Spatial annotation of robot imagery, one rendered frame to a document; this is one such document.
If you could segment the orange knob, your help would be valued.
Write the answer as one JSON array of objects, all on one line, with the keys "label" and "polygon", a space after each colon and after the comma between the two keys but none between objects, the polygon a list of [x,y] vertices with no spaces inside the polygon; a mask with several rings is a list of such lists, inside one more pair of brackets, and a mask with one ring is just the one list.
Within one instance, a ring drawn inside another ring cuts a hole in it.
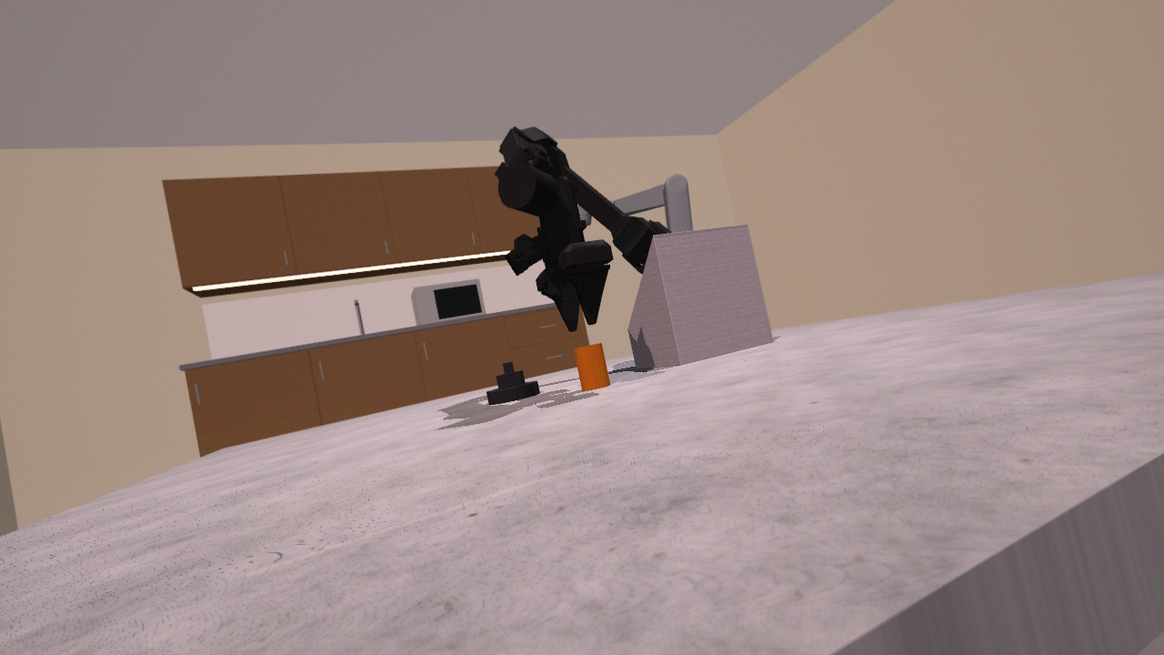
[{"label": "orange knob", "polygon": [[579,383],[582,391],[610,386],[602,343],[574,348],[574,353],[577,357]]}]

